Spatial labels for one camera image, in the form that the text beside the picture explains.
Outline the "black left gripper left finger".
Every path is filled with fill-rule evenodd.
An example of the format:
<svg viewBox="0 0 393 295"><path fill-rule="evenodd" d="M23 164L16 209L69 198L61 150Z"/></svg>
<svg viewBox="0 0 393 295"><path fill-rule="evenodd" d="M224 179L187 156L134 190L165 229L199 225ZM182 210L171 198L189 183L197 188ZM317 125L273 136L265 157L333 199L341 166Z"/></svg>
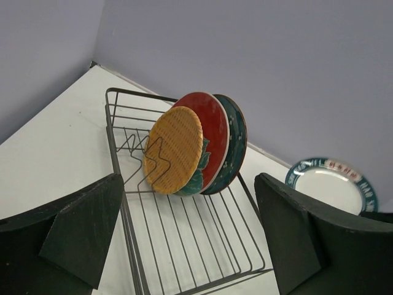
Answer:
<svg viewBox="0 0 393 295"><path fill-rule="evenodd" d="M1 220L1 294L91 294L98 288L123 198L109 174Z"/></svg>

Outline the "woven bamboo tray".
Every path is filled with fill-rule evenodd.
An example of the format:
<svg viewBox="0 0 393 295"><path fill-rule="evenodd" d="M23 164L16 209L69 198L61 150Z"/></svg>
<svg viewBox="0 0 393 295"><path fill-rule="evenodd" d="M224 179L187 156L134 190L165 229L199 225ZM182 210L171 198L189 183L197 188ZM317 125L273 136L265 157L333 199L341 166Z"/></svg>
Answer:
<svg viewBox="0 0 393 295"><path fill-rule="evenodd" d="M144 146L146 181L161 194L179 191L196 171L202 147L203 130L197 114L185 106L166 111L154 123Z"/></svg>

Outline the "dark teal blossom plate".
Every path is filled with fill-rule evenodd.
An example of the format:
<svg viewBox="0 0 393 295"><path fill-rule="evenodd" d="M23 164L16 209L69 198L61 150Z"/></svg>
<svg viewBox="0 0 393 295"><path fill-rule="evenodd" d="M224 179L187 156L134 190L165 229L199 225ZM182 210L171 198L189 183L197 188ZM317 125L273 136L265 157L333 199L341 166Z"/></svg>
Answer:
<svg viewBox="0 0 393 295"><path fill-rule="evenodd" d="M236 178L243 164L247 148L246 120L240 107L230 97L214 94L224 107L229 123L230 135L227 156L213 183L203 195L217 194L228 187Z"/></svg>

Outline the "white plate with teal rim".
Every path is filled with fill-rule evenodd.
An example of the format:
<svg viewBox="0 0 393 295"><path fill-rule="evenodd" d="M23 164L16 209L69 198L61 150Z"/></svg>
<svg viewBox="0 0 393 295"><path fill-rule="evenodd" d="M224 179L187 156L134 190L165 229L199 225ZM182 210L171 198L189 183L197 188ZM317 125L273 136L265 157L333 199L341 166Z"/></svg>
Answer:
<svg viewBox="0 0 393 295"><path fill-rule="evenodd" d="M345 212L377 212L379 200L371 182L352 165L329 157L311 157L294 164L285 184Z"/></svg>

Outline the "black wire dish rack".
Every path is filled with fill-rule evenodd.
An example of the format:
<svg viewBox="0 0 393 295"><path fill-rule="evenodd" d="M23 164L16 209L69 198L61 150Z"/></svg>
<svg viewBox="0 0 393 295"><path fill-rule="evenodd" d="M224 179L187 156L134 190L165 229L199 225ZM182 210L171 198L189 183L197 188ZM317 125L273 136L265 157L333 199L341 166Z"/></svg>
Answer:
<svg viewBox="0 0 393 295"><path fill-rule="evenodd" d="M106 131L114 171L124 180L120 209L137 294L230 293L273 273L256 202L242 175L215 195L156 193L142 158L155 121L171 99L111 87Z"/></svg>

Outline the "red plate with teal flower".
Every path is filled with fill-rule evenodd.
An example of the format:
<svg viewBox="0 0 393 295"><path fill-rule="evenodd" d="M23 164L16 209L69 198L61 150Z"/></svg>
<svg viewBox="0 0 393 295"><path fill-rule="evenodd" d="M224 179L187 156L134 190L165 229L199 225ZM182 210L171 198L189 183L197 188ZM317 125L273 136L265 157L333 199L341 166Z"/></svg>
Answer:
<svg viewBox="0 0 393 295"><path fill-rule="evenodd" d="M194 111L203 131L203 148L198 166L188 183L175 193L186 197L200 194L213 184L227 156L230 127L222 103L212 94L189 93L174 106L185 106Z"/></svg>

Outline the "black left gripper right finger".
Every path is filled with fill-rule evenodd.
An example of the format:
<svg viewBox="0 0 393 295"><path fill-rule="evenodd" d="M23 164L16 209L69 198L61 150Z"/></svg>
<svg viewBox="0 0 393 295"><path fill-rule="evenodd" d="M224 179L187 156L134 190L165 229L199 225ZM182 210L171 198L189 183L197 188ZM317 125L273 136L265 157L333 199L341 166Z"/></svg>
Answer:
<svg viewBox="0 0 393 295"><path fill-rule="evenodd" d="M347 213L267 173L254 189L281 294L392 293L391 213Z"/></svg>

